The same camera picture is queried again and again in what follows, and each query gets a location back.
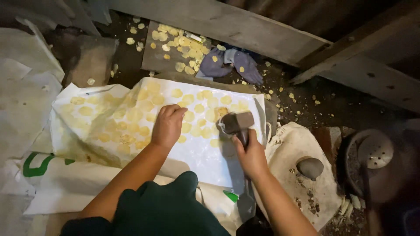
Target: corrugated metal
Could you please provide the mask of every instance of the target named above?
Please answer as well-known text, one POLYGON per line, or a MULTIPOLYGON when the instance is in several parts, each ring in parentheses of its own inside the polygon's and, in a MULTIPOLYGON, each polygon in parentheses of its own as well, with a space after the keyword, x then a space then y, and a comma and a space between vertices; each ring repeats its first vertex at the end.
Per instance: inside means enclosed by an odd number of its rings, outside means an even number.
POLYGON ((335 42, 399 0, 222 0, 335 42))

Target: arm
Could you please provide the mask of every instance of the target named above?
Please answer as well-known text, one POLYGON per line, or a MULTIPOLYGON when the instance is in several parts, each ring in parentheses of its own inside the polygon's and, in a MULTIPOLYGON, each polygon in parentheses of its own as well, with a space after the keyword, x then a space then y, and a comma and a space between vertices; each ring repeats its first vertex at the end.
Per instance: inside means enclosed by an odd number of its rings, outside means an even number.
POLYGON ((249 130, 246 150, 237 137, 233 137, 233 142, 241 166, 254 183, 274 231, 280 235, 317 235, 308 219, 270 173, 264 147, 258 142, 255 130, 249 130))
POLYGON ((170 150, 181 135, 182 118, 187 108, 168 105, 160 110, 152 140, 111 182, 80 212, 81 218, 114 217, 118 199, 125 189, 137 190, 144 182, 153 181, 170 150))

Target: hammer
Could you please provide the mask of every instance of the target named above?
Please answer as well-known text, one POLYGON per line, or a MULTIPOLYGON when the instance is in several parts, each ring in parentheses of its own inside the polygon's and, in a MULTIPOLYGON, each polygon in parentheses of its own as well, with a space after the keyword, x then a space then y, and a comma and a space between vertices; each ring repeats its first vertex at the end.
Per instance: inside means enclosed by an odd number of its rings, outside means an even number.
POLYGON ((251 112, 228 113, 220 120, 224 124, 225 134, 235 134, 244 148, 248 146, 248 128, 254 125, 254 116, 251 112))

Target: hammer handle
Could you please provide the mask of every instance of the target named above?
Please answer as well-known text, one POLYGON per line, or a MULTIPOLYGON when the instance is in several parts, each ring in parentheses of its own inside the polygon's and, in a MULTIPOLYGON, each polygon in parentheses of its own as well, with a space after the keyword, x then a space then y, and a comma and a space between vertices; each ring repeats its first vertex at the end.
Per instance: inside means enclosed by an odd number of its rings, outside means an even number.
POLYGON ((236 133, 236 136, 241 141, 242 145, 244 146, 244 149, 248 147, 248 129, 242 129, 241 131, 236 133))

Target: purple glove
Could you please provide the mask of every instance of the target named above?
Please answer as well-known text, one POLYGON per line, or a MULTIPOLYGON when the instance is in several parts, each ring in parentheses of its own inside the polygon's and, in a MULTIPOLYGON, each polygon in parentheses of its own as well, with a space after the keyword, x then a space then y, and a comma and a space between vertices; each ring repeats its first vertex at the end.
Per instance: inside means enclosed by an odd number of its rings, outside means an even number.
POLYGON ((254 59, 249 54, 236 49, 230 49, 228 51, 226 51, 225 63, 229 61, 233 62, 236 71, 250 84, 262 85, 263 77, 258 72, 256 67, 257 63, 254 59))
POLYGON ((223 77, 232 71, 232 67, 227 66, 222 68, 224 51, 220 51, 216 47, 207 54, 200 65, 200 71, 208 77, 223 77))

